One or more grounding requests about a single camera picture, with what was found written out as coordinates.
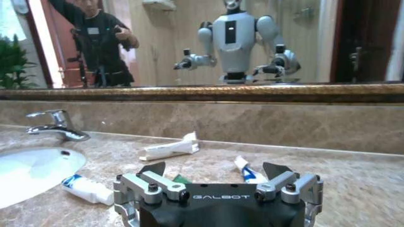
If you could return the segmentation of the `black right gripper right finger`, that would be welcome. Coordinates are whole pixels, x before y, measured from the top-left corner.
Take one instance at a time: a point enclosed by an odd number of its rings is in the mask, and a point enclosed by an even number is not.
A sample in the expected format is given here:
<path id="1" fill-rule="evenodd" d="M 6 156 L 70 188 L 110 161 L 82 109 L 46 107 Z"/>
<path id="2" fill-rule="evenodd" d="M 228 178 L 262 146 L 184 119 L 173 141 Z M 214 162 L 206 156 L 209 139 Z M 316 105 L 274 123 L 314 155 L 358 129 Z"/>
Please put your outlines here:
<path id="1" fill-rule="evenodd" d="M 322 184 L 318 175 L 300 174 L 289 167 L 269 162 L 262 163 L 268 181 L 256 185 L 254 199 L 257 203 L 274 200 L 297 204 L 300 201 L 312 206 L 322 205 Z"/>

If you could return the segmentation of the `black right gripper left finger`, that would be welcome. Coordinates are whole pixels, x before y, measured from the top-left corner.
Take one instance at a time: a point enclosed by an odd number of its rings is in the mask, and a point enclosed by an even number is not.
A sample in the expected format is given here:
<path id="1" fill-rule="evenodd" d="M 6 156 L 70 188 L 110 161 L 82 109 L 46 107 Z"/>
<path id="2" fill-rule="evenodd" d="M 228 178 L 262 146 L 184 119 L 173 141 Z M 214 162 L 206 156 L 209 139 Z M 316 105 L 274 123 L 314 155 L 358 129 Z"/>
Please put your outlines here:
<path id="1" fill-rule="evenodd" d="M 113 182 L 114 205 L 144 201 L 154 205 L 166 198 L 180 204 L 185 203 L 185 184 L 177 183 L 164 177 L 166 164 L 157 162 L 142 166 L 134 174 L 120 174 Z"/>

